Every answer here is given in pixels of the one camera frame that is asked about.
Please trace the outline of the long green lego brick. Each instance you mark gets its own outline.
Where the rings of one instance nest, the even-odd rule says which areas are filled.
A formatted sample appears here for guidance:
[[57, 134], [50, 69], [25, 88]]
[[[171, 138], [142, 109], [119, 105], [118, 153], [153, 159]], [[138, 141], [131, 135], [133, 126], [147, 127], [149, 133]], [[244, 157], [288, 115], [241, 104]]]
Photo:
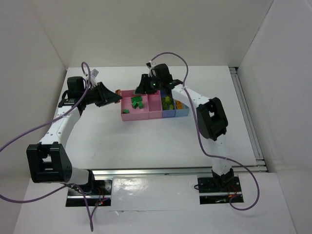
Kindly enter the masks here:
[[142, 96], [132, 97], [131, 102], [140, 102], [142, 101]]

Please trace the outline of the brown lego plate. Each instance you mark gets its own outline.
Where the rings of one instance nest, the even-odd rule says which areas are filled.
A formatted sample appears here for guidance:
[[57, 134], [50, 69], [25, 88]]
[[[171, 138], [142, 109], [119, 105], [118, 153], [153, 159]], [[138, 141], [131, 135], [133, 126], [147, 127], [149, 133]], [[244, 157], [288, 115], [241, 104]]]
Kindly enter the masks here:
[[115, 93], [120, 96], [121, 95], [121, 90], [118, 89], [118, 90], [115, 91]]

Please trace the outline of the yellow round printed lego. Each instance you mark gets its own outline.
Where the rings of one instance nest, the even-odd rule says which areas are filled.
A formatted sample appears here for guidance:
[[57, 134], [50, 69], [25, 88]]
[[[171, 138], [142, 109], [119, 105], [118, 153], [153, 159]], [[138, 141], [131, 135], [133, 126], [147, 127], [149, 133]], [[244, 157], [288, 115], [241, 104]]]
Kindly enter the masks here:
[[182, 102], [176, 100], [175, 105], [176, 105], [177, 110], [183, 109], [183, 103]]

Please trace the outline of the small dark green lego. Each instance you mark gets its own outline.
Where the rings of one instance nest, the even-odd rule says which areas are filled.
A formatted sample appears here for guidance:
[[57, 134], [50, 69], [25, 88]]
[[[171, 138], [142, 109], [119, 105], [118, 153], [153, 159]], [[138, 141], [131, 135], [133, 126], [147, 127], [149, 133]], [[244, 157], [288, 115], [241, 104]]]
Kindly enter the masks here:
[[139, 102], [139, 103], [138, 103], [138, 107], [139, 107], [139, 109], [143, 109], [143, 108], [144, 108], [143, 103], [142, 103], [142, 102]]

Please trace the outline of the green square lego brick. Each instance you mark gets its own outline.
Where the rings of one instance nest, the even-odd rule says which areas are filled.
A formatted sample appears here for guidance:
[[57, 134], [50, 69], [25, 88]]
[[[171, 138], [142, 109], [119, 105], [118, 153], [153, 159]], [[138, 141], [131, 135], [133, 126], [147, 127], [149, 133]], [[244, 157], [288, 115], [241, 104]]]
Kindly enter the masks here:
[[135, 109], [135, 108], [137, 108], [138, 107], [138, 103], [137, 102], [133, 102], [132, 103], [132, 107]]

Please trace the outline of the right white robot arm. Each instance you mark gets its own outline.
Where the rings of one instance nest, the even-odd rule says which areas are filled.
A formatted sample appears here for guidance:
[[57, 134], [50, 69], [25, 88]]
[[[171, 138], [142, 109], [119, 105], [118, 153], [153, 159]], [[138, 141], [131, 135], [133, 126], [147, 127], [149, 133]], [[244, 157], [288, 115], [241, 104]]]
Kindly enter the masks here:
[[223, 188], [232, 180], [234, 173], [227, 160], [225, 134], [228, 120], [221, 100], [208, 98], [188, 88], [182, 81], [173, 79], [166, 64], [148, 62], [149, 73], [141, 76], [135, 90], [136, 94], [154, 94], [160, 90], [175, 100], [188, 106], [195, 118], [195, 127], [199, 139], [206, 139], [207, 154], [212, 159], [212, 175], [214, 184]]

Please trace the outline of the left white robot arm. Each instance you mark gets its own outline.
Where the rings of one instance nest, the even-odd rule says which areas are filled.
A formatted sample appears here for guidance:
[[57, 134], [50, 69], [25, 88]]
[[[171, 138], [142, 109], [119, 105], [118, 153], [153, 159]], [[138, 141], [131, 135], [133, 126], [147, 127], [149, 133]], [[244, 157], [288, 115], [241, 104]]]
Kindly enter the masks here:
[[96, 187], [91, 170], [78, 169], [65, 151], [69, 136], [79, 121], [87, 105], [102, 107], [122, 99], [102, 82], [87, 80], [83, 77], [70, 77], [67, 90], [58, 104], [57, 120], [52, 123], [46, 135], [26, 149], [30, 175], [34, 183], [77, 184], [85, 193], [90, 194]]

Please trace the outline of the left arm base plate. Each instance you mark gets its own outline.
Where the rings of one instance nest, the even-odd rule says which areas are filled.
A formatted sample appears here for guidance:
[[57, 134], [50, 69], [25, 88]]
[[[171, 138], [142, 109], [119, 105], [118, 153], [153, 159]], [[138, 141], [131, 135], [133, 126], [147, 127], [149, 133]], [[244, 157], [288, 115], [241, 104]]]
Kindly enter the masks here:
[[[111, 178], [105, 178], [100, 180], [94, 180], [92, 187], [88, 185], [81, 185], [80, 187], [85, 192], [87, 203], [90, 207], [111, 206], [111, 194], [113, 180]], [[85, 201], [82, 192], [77, 188], [68, 189], [66, 198], [66, 207], [84, 207]]]

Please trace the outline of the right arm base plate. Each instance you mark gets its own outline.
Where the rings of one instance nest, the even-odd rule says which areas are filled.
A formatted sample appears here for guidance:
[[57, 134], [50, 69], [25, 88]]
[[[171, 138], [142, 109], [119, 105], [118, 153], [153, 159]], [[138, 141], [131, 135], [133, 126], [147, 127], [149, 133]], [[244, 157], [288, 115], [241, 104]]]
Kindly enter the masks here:
[[232, 203], [244, 202], [240, 180], [237, 176], [223, 188], [217, 187], [212, 177], [198, 177], [194, 189], [199, 192], [200, 205], [225, 204], [229, 203], [231, 198], [233, 198]]

